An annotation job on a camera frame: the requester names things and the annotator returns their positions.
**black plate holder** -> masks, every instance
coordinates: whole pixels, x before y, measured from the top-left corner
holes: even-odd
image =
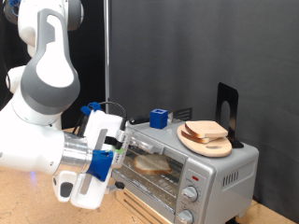
[[[222,104],[226,101],[230,106],[230,126],[229,126],[227,138],[232,143],[233,148],[244,147],[242,143],[240,143],[238,140],[235,139],[235,124],[236,124],[238,98],[239,98],[239,94],[237,93],[237,90],[221,82],[219,83],[215,120],[217,123],[221,124]]]

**blue cube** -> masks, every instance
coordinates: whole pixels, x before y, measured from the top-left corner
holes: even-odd
[[[168,111],[162,109],[154,109],[150,111],[149,126],[151,128],[163,129],[167,126]]]

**black backdrop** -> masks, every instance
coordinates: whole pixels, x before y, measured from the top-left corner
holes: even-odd
[[[75,126],[83,105],[105,101],[104,5],[103,1],[81,0],[81,2],[84,6],[84,21],[78,30],[68,33],[70,56],[78,71],[81,90],[76,102],[63,113],[63,128]],[[2,19],[5,57],[9,70],[27,64],[31,58],[27,53],[27,46],[19,38],[17,26],[9,23],[4,17]],[[2,54],[0,59],[0,104],[2,105],[7,87]]]
[[[299,222],[299,2],[112,0],[110,99],[129,117],[239,91],[236,137],[260,151],[254,195]]]

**toaster oven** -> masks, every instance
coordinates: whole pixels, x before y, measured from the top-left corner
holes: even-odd
[[[181,124],[169,123],[162,130],[148,123],[129,125],[133,137],[122,168],[114,169],[112,177],[172,223],[223,224],[244,216],[251,206],[258,150],[244,144],[227,157],[204,157],[180,143]],[[136,156],[153,153],[167,157],[170,174],[135,170]]]

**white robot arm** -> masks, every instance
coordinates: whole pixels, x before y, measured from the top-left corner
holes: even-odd
[[[11,20],[15,1],[20,2],[4,1]],[[82,19],[79,0],[25,0],[19,5],[19,34],[33,58],[9,71],[14,95],[0,112],[0,166],[53,175],[60,202],[95,209],[112,168],[122,164],[130,134],[125,132],[126,115],[98,109],[86,116],[83,136],[61,130],[61,115],[79,94],[67,30],[77,29]]]

